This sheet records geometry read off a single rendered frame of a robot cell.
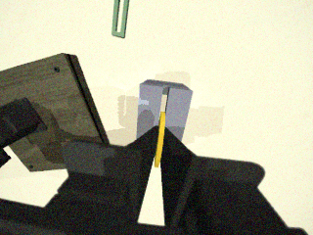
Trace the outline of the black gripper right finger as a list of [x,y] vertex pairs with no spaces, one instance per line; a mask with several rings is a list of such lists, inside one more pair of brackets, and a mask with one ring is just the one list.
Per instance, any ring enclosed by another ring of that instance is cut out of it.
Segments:
[[160,158],[164,225],[177,226],[197,178],[250,182],[259,185],[265,169],[251,161],[198,156],[164,127]]

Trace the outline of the green rectangular frame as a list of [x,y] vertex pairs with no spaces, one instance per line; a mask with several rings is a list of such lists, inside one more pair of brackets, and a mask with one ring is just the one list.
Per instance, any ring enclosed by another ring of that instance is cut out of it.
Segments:
[[120,0],[113,0],[111,36],[125,38],[129,0],[124,0],[123,11],[121,13],[120,32],[117,32],[117,21],[119,19],[119,6],[120,6]]

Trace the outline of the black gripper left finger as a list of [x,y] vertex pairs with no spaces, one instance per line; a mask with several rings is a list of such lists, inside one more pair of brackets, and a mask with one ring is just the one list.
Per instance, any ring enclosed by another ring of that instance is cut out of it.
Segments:
[[89,173],[125,179],[130,184],[132,221],[139,222],[157,150],[158,126],[126,146],[74,139],[66,142],[62,156],[67,174]]

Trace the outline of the gold coin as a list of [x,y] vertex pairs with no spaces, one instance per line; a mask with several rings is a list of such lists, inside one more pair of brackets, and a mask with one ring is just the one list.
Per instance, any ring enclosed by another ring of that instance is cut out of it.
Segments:
[[160,112],[154,168],[158,168],[159,163],[160,163],[162,144],[163,144],[163,136],[164,136],[164,126],[165,126],[165,112]]

